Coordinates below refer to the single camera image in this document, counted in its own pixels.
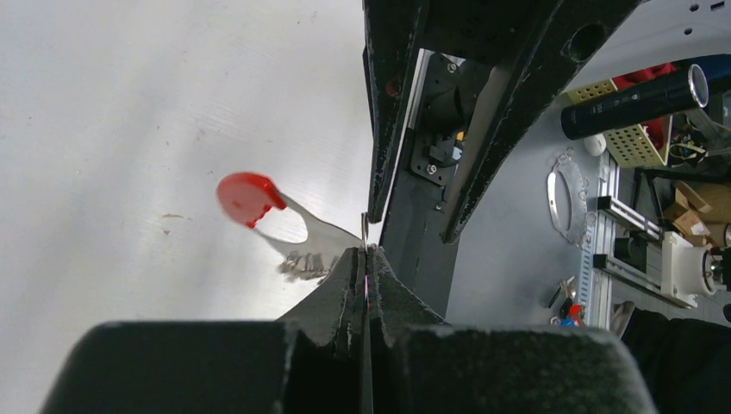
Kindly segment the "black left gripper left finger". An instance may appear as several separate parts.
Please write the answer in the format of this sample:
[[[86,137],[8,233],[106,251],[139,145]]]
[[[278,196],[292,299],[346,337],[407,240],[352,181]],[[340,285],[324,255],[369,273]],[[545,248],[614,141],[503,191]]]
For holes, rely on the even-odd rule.
[[[364,252],[273,321],[117,321],[72,349],[45,413],[359,413]]]

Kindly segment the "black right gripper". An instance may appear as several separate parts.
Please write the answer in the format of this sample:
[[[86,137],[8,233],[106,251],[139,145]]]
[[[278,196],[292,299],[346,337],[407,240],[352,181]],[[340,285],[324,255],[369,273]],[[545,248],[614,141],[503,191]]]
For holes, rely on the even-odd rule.
[[[431,57],[403,168],[451,189],[440,236],[453,243],[517,143],[638,6],[364,1],[368,222],[383,220],[421,38]]]

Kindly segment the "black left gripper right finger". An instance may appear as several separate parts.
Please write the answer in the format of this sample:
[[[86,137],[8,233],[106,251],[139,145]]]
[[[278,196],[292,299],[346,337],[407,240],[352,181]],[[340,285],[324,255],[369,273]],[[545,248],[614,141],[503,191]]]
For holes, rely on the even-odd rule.
[[[377,413],[653,413],[627,348],[609,332],[446,323],[367,250]]]

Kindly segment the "red-handled metal key holder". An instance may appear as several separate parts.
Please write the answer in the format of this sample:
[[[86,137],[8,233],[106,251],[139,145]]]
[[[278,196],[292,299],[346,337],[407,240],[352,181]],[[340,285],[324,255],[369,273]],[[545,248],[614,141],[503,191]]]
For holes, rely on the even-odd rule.
[[[256,172],[234,172],[222,178],[216,198],[225,215],[250,229],[284,259],[278,271],[289,281],[321,284],[347,248],[364,240],[315,216]]]

